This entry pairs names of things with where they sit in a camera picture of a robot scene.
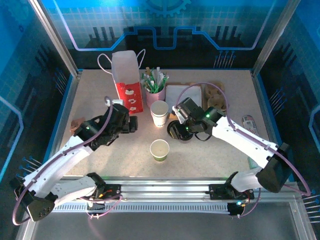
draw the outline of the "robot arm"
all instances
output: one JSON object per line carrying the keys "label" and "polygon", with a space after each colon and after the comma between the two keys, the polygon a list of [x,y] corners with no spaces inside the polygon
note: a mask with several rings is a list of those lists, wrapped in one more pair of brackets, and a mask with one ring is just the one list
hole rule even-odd
{"label": "robot arm", "polygon": [[[129,116],[129,110],[124,106],[113,104],[112,114],[104,131],[94,141],[65,154],[66,150],[94,136],[106,122],[109,110],[102,116],[83,122],[63,148],[41,167],[27,175],[23,182],[17,178],[10,182],[17,198],[33,182],[21,200],[23,207],[33,221],[41,220],[47,216],[55,206],[80,197],[103,200],[120,193],[120,185],[106,184],[96,173],[89,173],[72,182],[58,183],[69,170],[92,154],[99,146],[109,146],[119,137],[119,134],[134,133],[138,129],[138,118]],[[61,153],[64,156],[54,161],[56,156]],[[35,180],[35,176],[40,171],[43,173]]]}
{"label": "robot arm", "polygon": [[[291,168],[271,150],[281,153],[285,157],[289,146],[283,143],[278,146],[274,142],[262,139],[234,121],[234,130],[226,115],[214,107],[204,111],[191,98],[186,98],[176,107],[172,107],[179,121],[173,121],[168,126],[168,133],[174,139],[189,140],[194,134],[205,132],[210,136],[222,139],[241,152],[252,158],[259,167],[245,172],[233,173],[224,186],[231,198],[239,196],[250,189],[265,188],[270,192],[278,193],[292,173]],[[266,148],[240,134],[241,130],[250,137],[263,142]]]}

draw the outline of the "pink cup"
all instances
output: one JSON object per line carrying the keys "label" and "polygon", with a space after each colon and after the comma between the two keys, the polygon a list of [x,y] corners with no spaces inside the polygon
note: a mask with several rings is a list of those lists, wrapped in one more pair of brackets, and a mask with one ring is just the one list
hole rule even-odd
{"label": "pink cup", "polygon": [[164,101],[165,100],[165,96],[166,96],[166,91],[165,91],[164,87],[160,92],[158,93],[150,93],[147,90],[145,91],[145,95],[146,95],[146,105],[150,108],[151,105],[155,102],[155,101]]}

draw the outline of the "table surface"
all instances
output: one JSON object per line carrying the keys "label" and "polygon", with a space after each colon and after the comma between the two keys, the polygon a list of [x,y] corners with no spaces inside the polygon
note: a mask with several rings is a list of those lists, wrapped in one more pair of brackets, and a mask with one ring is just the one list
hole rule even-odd
{"label": "table surface", "polygon": [[[228,98],[230,117],[239,125],[244,115],[255,119],[258,133],[268,139],[267,130],[258,103],[249,70],[164,70],[170,82],[221,81]],[[61,146],[71,137],[71,121],[81,117],[89,120],[106,112],[104,97],[117,98],[111,75],[102,70],[84,70],[67,122]],[[228,177],[236,171],[249,169],[247,156],[227,142],[212,137],[206,142],[195,137],[182,142],[167,134],[167,125],[157,128],[150,109],[144,101],[144,112],[137,113],[138,130],[121,134],[110,146],[100,146],[94,153],[79,162],[68,176],[83,176],[96,172],[102,177],[155,177],[199,178]],[[170,145],[168,157],[157,162],[149,152],[150,144],[164,139]]]}

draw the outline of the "glass panel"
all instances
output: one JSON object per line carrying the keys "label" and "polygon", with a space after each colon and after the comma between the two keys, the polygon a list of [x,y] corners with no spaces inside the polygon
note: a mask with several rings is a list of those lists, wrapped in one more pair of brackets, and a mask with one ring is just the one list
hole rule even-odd
{"label": "glass panel", "polygon": [[260,73],[280,137],[291,146],[296,168],[316,195],[320,192],[319,8],[319,1],[300,2]]}
{"label": "glass panel", "polygon": [[82,69],[146,49],[148,66],[252,68],[286,0],[42,0]]}
{"label": "glass panel", "polygon": [[33,171],[23,158],[44,159],[70,73],[27,1],[1,2],[0,34],[0,239],[14,239],[9,182]]}

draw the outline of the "green paper cup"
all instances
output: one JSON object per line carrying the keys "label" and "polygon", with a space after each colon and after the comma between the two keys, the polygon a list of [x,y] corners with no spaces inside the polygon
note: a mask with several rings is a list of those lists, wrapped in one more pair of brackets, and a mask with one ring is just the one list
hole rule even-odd
{"label": "green paper cup", "polygon": [[152,154],[153,158],[158,162],[166,160],[169,150],[169,144],[162,139],[157,139],[153,141],[150,145],[150,153]]}

